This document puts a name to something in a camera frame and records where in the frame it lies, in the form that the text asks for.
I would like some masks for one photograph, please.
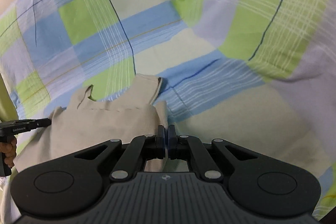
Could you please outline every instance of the finger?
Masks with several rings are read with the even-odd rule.
[[[17,144],[17,139],[15,136],[8,136],[7,142],[10,143],[12,146],[15,146]]]
[[[16,146],[13,146],[12,150],[10,150],[8,153],[5,153],[6,157],[13,157],[16,155]]]
[[[15,157],[16,157],[16,153],[15,153],[15,155],[12,156],[12,157],[5,158],[5,159],[4,159],[5,164],[7,164],[7,165],[12,164],[12,163],[13,163],[13,160],[14,160]]]
[[[8,153],[12,150],[12,145],[10,143],[0,143],[0,152]]]

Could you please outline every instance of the beige tank top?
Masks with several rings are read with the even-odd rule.
[[[30,166],[89,148],[110,139],[129,143],[139,135],[156,134],[158,125],[167,128],[166,102],[152,105],[162,79],[137,74],[130,88],[113,101],[90,99],[93,86],[77,90],[66,110],[56,108],[51,126],[38,131],[16,157],[20,172]],[[165,161],[147,162],[146,171],[161,171]]]

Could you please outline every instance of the silver screw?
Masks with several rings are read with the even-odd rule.
[[[128,176],[128,173],[124,170],[117,170],[112,172],[111,176],[114,179],[125,179]]]
[[[208,179],[218,179],[221,177],[221,173],[216,170],[209,170],[204,173],[204,176]]]

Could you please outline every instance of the beige garment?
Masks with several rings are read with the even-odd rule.
[[[20,172],[110,139],[129,143],[136,136],[156,134],[158,125],[168,126],[166,102],[152,105],[161,82],[161,78],[138,74],[131,87],[112,102],[90,100],[92,86],[77,90],[67,109],[56,108],[50,115],[51,126],[40,130],[16,157],[16,169]],[[146,171],[159,172],[163,164],[151,160]]]

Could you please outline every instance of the triangular cutout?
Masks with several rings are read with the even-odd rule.
[[[94,160],[97,158],[105,149],[107,148],[107,145],[101,145],[96,148],[93,148],[91,150],[85,151],[83,153],[80,153],[75,156],[75,158],[78,159],[84,159],[84,160]]]
[[[256,156],[250,155],[246,152],[243,152],[233,146],[225,146],[227,150],[230,151],[230,153],[235,156],[238,160],[252,160],[252,159],[256,159]]]

